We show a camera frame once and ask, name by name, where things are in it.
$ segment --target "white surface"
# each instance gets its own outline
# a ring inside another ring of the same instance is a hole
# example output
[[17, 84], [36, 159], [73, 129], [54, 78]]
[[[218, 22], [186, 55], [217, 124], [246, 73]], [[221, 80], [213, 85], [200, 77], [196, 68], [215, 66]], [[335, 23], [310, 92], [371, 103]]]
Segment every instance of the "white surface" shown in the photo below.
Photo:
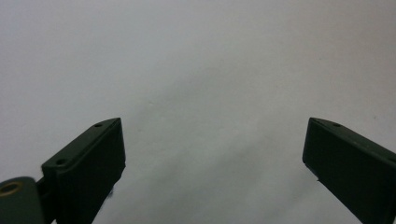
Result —
[[121, 117], [94, 223], [359, 223], [304, 167], [309, 117], [394, 149], [396, 2], [1, 1], [0, 179]]

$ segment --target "black plastic part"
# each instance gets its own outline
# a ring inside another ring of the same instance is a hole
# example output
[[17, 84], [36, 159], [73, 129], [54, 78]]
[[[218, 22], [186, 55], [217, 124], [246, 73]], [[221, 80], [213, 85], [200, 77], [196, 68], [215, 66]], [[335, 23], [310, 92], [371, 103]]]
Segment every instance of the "black plastic part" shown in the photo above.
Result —
[[303, 161], [362, 223], [396, 215], [396, 154], [324, 119], [310, 119]]
[[93, 125], [46, 161], [42, 184], [54, 196], [57, 223], [92, 223], [124, 168], [120, 119]]
[[33, 178], [18, 177], [0, 183], [0, 223], [45, 223]]

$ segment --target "screw hole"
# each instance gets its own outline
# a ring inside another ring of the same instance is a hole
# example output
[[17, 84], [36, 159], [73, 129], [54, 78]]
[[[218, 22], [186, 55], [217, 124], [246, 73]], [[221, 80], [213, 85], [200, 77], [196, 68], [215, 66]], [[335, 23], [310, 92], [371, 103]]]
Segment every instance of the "screw hole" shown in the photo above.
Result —
[[21, 189], [21, 182], [11, 182], [0, 188], [0, 197], [8, 196]]
[[58, 166], [63, 166], [63, 165], [66, 164], [66, 162], [67, 162], [67, 160], [61, 159], [61, 160], [57, 160], [57, 161], [56, 161], [56, 164], [57, 164]]

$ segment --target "plain background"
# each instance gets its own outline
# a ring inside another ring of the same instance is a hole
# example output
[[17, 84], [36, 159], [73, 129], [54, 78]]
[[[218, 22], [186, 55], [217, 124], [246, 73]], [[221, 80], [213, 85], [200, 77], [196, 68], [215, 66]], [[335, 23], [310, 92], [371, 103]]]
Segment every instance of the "plain background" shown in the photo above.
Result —
[[0, 2], [0, 179], [121, 117], [96, 224], [359, 223], [304, 167], [306, 125], [394, 150], [395, 97], [394, 0]]

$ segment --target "round hole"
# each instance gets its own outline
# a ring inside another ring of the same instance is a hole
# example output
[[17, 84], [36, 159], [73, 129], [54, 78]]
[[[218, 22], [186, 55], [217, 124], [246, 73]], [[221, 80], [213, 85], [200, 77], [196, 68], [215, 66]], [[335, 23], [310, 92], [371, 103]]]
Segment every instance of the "round hole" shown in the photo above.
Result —
[[67, 160], [61, 159], [61, 160], [57, 160], [57, 161], [56, 161], [56, 164], [57, 164], [58, 166], [63, 166], [63, 165], [66, 164], [66, 162], [67, 162]]
[[21, 189], [21, 182], [11, 182], [0, 188], [0, 197], [8, 196]]

